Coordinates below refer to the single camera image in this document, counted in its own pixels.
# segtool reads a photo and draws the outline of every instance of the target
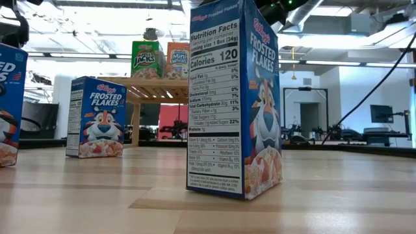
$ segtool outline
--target tiger mascot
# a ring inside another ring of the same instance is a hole
[[[18,147],[18,143],[13,142],[11,139],[18,130],[18,121],[5,110],[0,109],[0,143],[8,144],[15,148]]]
[[[245,158],[245,164],[251,164],[255,156],[267,146],[276,148],[280,143],[279,112],[273,96],[273,79],[268,81],[261,78],[257,68],[255,74],[260,84],[257,100],[252,105],[250,113],[250,136],[253,150],[250,157]]]
[[[111,111],[101,110],[99,107],[94,107],[96,115],[94,120],[87,122],[84,125],[84,143],[93,140],[113,140],[119,143],[122,142],[123,128],[116,122],[113,114],[117,113],[117,108]]]

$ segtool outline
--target wooden shelf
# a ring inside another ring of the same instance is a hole
[[[188,103],[188,81],[139,80],[128,77],[98,77],[98,79],[126,86],[127,100],[130,103]]]

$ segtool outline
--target wooden table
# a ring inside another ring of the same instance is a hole
[[[188,104],[188,81],[180,80],[140,80],[129,77],[98,77],[104,81],[121,84],[127,87],[127,102],[134,105],[133,126],[140,125],[141,103],[177,103]],[[139,128],[133,128],[131,146],[138,146]]]

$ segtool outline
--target red wall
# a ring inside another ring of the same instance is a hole
[[[181,105],[180,119],[183,122],[188,122],[188,106]],[[174,121],[178,119],[179,105],[161,105],[159,114],[159,129],[163,126],[173,126]],[[158,133],[157,140],[162,139],[163,136],[172,137],[171,133]]]

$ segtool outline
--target green cereal box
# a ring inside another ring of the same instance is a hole
[[[165,58],[159,42],[133,42],[131,77],[161,79],[164,77]]]

